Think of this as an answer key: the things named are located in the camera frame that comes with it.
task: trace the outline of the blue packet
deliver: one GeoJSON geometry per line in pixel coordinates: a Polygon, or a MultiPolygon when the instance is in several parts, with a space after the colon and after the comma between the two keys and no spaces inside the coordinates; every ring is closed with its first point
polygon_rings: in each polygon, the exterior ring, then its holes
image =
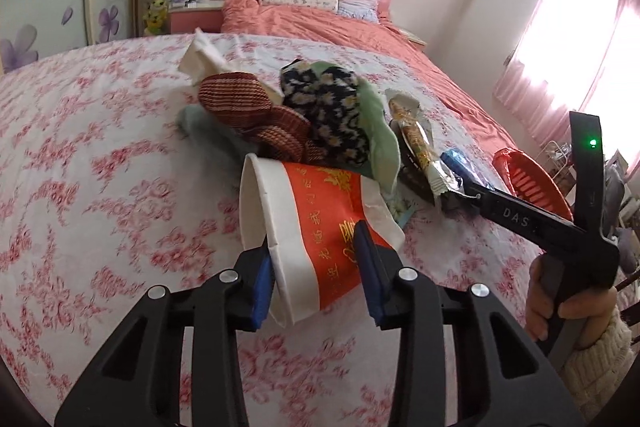
{"type": "Polygon", "coordinates": [[[492,190],[495,189],[482,172],[466,157],[465,153],[457,147],[442,153],[440,159],[444,165],[460,176],[465,184],[476,183],[492,190]]]}

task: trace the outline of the blue gripper pad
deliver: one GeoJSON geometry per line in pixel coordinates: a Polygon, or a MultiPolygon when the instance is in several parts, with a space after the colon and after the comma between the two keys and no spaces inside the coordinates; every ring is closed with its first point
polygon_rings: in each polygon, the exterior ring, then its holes
{"type": "Polygon", "coordinates": [[[484,174],[466,157],[457,147],[453,147],[442,153],[440,159],[444,165],[462,178],[465,184],[475,183],[486,188],[495,188],[491,182],[484,177],[484,174]]]}
{"type": "Polygon", "coordinates": [[[367,301],[369,315],[379,327],[385,315],[383,308],[384,288],[373,260],[375,247],[367,225],[361,221],[355,228],[353,249],[356,252],[358,270],[360,270],[360,279],[362,280],[362,289],[367,301]]]}
{"type": "Polygon", "coordinates": [[[272,274],[273,267],[271,266],[271,257],[266,256],[262,259],[254,282],[254,307],[251,320],[256,330],[260,329],[269,313],[271,293],[273,291],[272,274]]]}

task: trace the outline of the bed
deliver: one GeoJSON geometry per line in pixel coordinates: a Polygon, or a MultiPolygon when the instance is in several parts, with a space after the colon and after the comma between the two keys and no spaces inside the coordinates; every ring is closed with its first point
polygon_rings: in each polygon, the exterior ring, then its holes
{"type": "MultiPolygon", "coordinates": [[[[460,147],[504,188],[490,159],[511,139],[391,26],[351,24],[346,35],[332,18],[311,26],[275,12],[230,0],[229,32],[210,38],[271,87],[283,65],[303,57],[350,68],[380,93],[411,93],[438,147],[460,147]]],[[[238,192],[174,124],[196,100],[177,71],[190,41],[111,42],[0,78],[0,355],[49,423],[146,289],[194,287],[241,251],[238,192]]],[[[427,204],[405,233],[408,265],[458,289],[483,282],[523,320],[537,247],[484,219],[446,219],[427,204]]],[[[397,331],[375,328],[361,288],[286,330],[268,319],[258,333],[240,335],[252,427],[386,425],[398,343],[397,331]]],[[[188,425],[186,351],[180,421],[188,425]]],[[[9,392],[4,385],[4,399],[9,392]]]]}

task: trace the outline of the pink duvet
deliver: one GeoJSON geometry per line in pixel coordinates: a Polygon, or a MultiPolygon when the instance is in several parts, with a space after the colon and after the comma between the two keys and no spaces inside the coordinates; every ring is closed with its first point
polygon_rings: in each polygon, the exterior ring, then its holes
{"type": "Polygon", "coordinates": [[[306,7],[260,6],[257,0],[226,0],[223,12],[223,33],[328,42],[398,58],[457,115],[488,155],[503,147],[517,148],[500,124],[389,23],[347,19],[306,7]]]}

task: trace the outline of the purple flower decal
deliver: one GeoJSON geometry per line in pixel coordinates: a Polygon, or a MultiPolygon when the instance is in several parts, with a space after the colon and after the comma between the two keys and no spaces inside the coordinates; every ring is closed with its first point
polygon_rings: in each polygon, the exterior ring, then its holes
{"type": "Polygon", "coordinates": [[[98,15],[98,22],[100,26],[102,26],[100,36],[98,37],[100,44],[109,42],[111,36],[115,35],[120,29],[120,22],[116,19],[117,16],[118,7],[115,5],[111,7],[111,11],[107,11],[106,8],[100,10],[100,15],[98,15]]]}
{"type": "Polygon", "coordinates": [[[62,15],[62,25],[63,25],[63,26],[64,26],[66,23],[68,23],[68,22],[69,22],[69,19],[71,19],[71,17],[73,16],[73,14],[74,14],[74,9],[73,9],[71,6],[69,6],[69,7],[65,10],[64,14],[62,15]]]}
{"type": "Polygon", "coordinates": [[[38,52],[31,49],[37,36],[37,29],[30,24],[25,24],[18,31],[15,44],[11,44],[8,39],[0,39],[0,57],[2,57],[4,73],[17,70],[38,60],[38,52]]]}

